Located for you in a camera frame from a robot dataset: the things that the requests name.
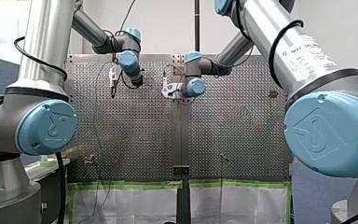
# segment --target metal pole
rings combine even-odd
[[[75,13],[72,27],[96,48],[102,46],[108,38],[103,29],[81,10]]]
[[[24,50],[49,64],[64,68],[75,0],[33,0]],[[39,89],[66,95],[62,74],[22,56],[18,80],[9,87]]]
[[[216,57],[219,64],[232,66],[239,60],[246,52],[248,52],[253,42],[248,41],[241,33],[237,33],[222,52]]]
[[[196,51],[200,51],[200,0],[195,0]]]

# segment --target end effector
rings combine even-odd
[[[84,36],[97,54],[121,53],[118,63],[130,78],[132,85],[141,86],[143,76],[140,66],[141,32],[133,27],[118,31],[114,35],[102,30],[85,12],[78,10],[73,28]]]

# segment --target perforated metal panel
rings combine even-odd
[[[129,90],[120,82],[112,99],[108,74],[113,65],[106,64],[97,78],[109,60],[107,56],[71,56],[68,60],[73,106],[79,117],[79,157],[70,166],[70,181],[171,179],[171,103],[162,97],[160,88],[167,63],[142,63],[145,84]],[[90,155],[93,162],[85,162]]]
[[[207,82],[192,105],[191,178],[284,180],[291,157],[283,136],[286,97],[267,64],[253,56],[229,77]]]
[[[68,59],[66,90],[79,116],[79,156],[70,166],[69,181],[172,180],[174,165],[190,165],[191,178],[273,181],[288,176],[286,98],[261,57],[252,56],[229,77],[206,77],[208,90],[192,106],[162,97],[162,68],[172,62],[171,55],[143,55],[145,84],[128,90],[120,83],[115,99],[109,90],[111,64],[96,81],[109,61],[109,56],[91,55]],[[273,92],[279,93],[276,98]],[[94,162],[85,163],[90,155]]]

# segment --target green tape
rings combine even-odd
[[[75,192],[76,192],[76,187],[69,185],[68,186],[68,194],[67,194],[68,208],[66,209],[67,215],[68,215],[68,224],[74,223]]]
[[[191,188],[248,187],[265,189],[288,189],[290,182],[262,182],[230,179],[190,180]]]
[[[69,184],[74,190],[95,190],[95,189],[133,189],[133,190],[159,190],[159,189],[179,189],[182,187],[181,181],[173,182],[126,182],[126,181],[101,181],[88,183]]]
[[[46,167],[46,168],[49,168],[49,167],[55,167],[55,166],[58,166],[58,163],[56,161],[44,161],[40,164],[41,167]]]
[[[290,224],[291,221],[291,215],[292,215],[292,183],[289,182],[289,185],[287,187],[287,219],[286,223]]]

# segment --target gray partition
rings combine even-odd
[[[111,63],[96,81],[110,60],[68,58],[67,91],[79,116],[79,157],[71,163],[70,181],[173,180],[173,167],[180,165],[189,166],[190,178],[287,179],[291,154],[283,137],[285,95],[260,56],[229,77],[207,77],[206,94],[191,105],[161,94],[162,69],[172,55],[143,55],[145,84],[129,90],[120,82],[115,99],[109,89]]]

